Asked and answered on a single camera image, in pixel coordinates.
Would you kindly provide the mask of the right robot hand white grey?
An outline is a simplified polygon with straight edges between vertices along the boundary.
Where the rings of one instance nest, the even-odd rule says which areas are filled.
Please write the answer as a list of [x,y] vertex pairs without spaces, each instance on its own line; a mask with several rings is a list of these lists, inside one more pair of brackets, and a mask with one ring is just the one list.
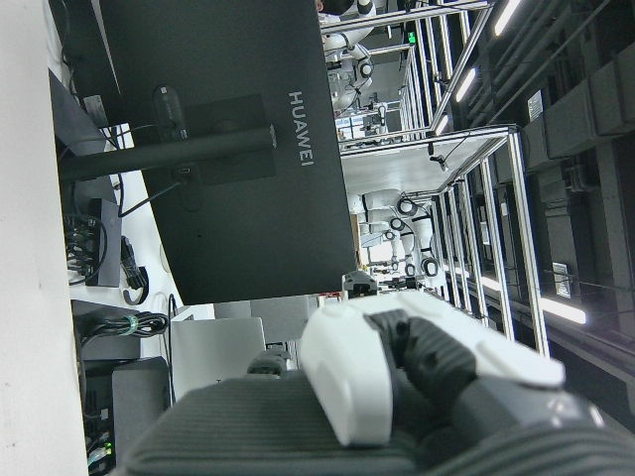
[[634,439],[556,360],[423,291],[318,308],[275,357],[188,392],[120,475],[630,475]]

